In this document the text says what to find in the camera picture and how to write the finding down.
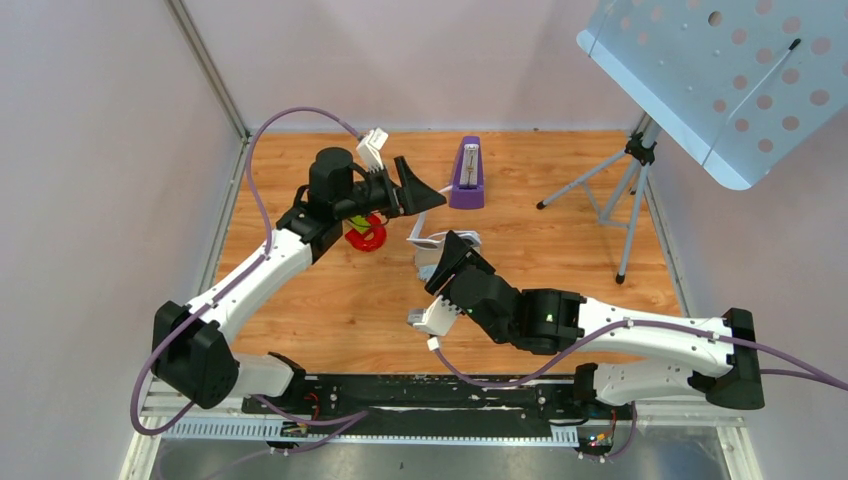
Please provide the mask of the white frame sunglasses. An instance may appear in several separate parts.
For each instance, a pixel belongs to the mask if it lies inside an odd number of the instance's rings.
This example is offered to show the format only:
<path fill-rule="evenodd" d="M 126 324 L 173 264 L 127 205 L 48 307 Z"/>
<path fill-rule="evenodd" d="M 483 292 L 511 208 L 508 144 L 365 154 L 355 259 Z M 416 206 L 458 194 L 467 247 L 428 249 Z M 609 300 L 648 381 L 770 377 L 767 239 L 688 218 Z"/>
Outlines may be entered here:
<path fill-rule="evenodd" d="M 448 231 L 441 231 L 430 234 L 428 236 L 422 236 L 421 233 L 425 226 L 426 217 L 427 211 L 422 212 L 417 216 L 413 228 L 410 231 L 409 236 L 406 238 L 406 241 L 413 245 L 416 249 L 424 251 L 435 251 L 444 245 Z M 478 248 L 482 246 L 482 239 L 477 231 L 454 230 L 454 233 L 458 235 L 462 240 L 468 242 L 473 248 Z"/>

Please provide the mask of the flag pattern glasses case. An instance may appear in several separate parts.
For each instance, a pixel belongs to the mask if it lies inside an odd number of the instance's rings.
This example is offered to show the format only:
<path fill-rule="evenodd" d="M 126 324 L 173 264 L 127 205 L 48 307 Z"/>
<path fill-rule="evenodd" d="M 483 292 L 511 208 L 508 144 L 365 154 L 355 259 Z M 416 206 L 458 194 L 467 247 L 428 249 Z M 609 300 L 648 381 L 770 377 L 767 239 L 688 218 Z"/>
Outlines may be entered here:
<path fill-rule="evenodd" d="M 426 283 L 431 278 L 440 261 L 441 254 L 441 248 L 416 249 L 414 263 L 417 270 L 417 278 L 420 281 Z"/>

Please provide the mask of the light blue cleaning cloth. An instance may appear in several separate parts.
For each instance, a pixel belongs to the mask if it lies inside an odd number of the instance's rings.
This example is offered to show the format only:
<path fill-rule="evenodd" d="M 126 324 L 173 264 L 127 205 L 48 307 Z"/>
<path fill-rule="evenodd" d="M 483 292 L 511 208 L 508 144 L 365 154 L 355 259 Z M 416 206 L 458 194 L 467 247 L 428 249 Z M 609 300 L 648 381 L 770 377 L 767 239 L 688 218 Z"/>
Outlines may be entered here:
<path fill-rule="evenodd" d="M 421 282 L 428 282 L 437 268 L 434 262 L 423 262 L 416 264 L 416 277 Z"/>

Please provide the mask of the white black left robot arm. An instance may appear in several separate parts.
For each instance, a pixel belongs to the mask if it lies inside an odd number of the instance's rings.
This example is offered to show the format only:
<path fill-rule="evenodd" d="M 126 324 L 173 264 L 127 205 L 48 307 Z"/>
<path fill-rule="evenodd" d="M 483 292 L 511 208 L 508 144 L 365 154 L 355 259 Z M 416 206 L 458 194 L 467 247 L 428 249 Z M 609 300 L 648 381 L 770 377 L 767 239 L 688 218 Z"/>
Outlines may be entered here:
<path fill-rule="evenodd" d="M 298 411 L 307 389 L 294 378 L 293 362 L 278 354 L 238 356 L 230 344 L 273 294 L 342 237 L 345 221 L 371 213 L 414 216 L 446 204 L 404 157 L 395 166 L 397 181 L 383 168 L 363 169 L 344 148 L 320 150 L 292 207 L 248 258 L 187 304 L 168 301 L 157 310 L 152 374 L 203 409 L 228 396 L 259 394 L 283 413 Z"/>

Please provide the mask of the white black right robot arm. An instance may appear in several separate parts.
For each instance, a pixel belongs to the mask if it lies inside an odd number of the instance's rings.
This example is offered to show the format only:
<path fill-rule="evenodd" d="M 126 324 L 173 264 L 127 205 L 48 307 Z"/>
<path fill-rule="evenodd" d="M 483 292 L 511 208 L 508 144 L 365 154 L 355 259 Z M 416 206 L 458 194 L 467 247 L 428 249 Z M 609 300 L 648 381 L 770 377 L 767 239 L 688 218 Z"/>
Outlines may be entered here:
<path fill-rule="evenodd" d="M 696 396 L 731 410 L 765 405 L 750 311 L 718 317 L 675 317 L 608 304 L 576 292 L 518 289 L 456 232 L 446 236 L 425 284 L 434 298 L 407 323 L 429 335 L 432 351 L 465 315 L 496 344 L 553 362 L 576 351 L 638 357 L 628 365 L 588 363 L 575 370 L 571 403 L 584 417 L 650 398 Z"/>

